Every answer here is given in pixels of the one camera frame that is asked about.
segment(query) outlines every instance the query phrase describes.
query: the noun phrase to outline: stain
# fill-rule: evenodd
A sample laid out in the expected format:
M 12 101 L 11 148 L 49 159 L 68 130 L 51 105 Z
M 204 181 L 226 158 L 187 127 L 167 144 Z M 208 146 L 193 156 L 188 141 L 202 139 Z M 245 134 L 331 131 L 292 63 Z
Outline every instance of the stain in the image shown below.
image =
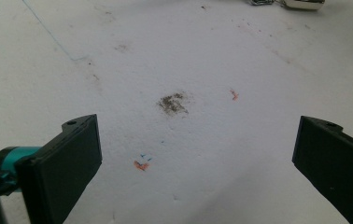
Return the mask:
M 238 99 L 238 93 L 233 89 L 230 90 L 230 93 L 233 95 L 233 100 L 236 101 Z
M 95 77 L 95 79 L 96 79 L 97 81 L 100 80 L 100 78 L 99 78 L 96 74 L 92 74 L 92 76 Z
M 179 197 L 176 196 L 175 194 L 173 194 L 173 199 L 174 199 L 174 201 L 179 201 Z
M 138 161 L 134 161 L 134 166 L 136 167 L 136 169 L 142 170 L 142 171 L 146 171 L 149 167 L 149 164 L 146 163 L 139 163 Z
M 184 92 L 175 93 L 169 96 L 164 96 L 157 104 L 169 116 L 174 116 L 178 113 L 189 114 L 188 110 L 182 105 L 186 98 Z
M 126 44 L 120 44 L 117 47 L 115 47 L 115 50 L 117 50 L 120 53 L 125 53 L 129 50 L 129 47 Z
M 208 9 L 210 9 L 211 7 L 208 6 L 208 5 L 203 5 L 203 6 L 201 6 L 201 8 L 202 8 L 203 10 L 208 10 Z

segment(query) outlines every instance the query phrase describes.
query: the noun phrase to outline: white surface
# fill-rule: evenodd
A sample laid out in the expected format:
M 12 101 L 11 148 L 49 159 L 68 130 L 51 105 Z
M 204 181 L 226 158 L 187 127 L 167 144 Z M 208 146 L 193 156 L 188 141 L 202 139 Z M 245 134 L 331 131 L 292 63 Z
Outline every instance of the white surface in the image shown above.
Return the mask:
M 0 149 L 99 118 L 104 163 L 65 223 L 347 223 L 291 156 L 301 115 L 353 136 L 352 0 L 26 3 L 0 1 Z M 2 203 L 29 223 L 20 194 Z

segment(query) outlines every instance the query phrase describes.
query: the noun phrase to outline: dirt particle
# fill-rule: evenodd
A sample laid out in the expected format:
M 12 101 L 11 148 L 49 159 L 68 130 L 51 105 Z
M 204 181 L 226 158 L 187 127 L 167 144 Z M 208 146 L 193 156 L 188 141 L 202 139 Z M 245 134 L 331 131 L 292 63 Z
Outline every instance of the dirt particle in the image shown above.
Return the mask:
M 129 50 L 129 47 L 125 44 L 120 44 L 117 47 L 115 47 L 115 50 L 117 50 L 120 53 L 125 53 Z
M 100 80 L 100 78 L 99 78 L 96 74 L 92 74 L 92 76 L 95 77 L 95 79 L 96 79 L 97 81 Z
M 169 96 L 164 96 L 158 103 L 162 110 L 169 116 L 174 116 L 178 113 L 187 113 L 188 110 L 182 105 L 186 100 L 184 93 L 175 93 Z

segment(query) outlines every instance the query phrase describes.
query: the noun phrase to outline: red fragment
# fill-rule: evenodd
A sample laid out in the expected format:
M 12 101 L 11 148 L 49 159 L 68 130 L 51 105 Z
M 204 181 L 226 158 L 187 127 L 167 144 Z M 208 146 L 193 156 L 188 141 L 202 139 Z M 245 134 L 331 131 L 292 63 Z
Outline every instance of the red fragment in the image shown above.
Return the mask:
M 233 100 L 236 101 L 236 100 L 238 99 L 238 93 L 235 92 L 233 89 L 231 89 L 230 92 L 231 92 L 232 95 L 233 95 Z
M 146 169 L 148 169 L 149 164 L 148 164 L 148 163 L 141 164 L 141 163 L 139 163 L 138 161 L 134 161 L 134 166 L 135 166 L 137 169 L 140 169 L 140 170 L 142 170 L 142 171 L 145 171 Z

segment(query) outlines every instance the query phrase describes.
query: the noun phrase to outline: scuff mark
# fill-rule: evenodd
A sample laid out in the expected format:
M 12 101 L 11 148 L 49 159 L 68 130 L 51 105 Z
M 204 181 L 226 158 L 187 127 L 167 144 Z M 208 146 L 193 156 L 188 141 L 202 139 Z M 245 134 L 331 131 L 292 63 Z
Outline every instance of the scuff mark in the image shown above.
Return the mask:
M 27 3 L 26 0 L 22 0 L 22 2 L 28 7 L 28 9 L 34 14 L 35 18 L 39 22 L 39 24 L 42 25 L 42 27 L 46 30 L 46 32 L 51 36 L 51 38 L 54 40 L 54 42 L 60 47 L 60 49 L 68 56 L 68 58 L 72 61 L 77 61 L 86 58 L 87 56 L 81 57 L 81 58 L 73 58 L 71 54 L 64 48 L 64 46 L 58 41 L 58 39 L 55 37 L 55 35 L 51 32 L 51 30 L 43 23 L 42 20 L 40 20 L 39 16 L 37 16 L 36 12 L 31 8 L 31 6 Z

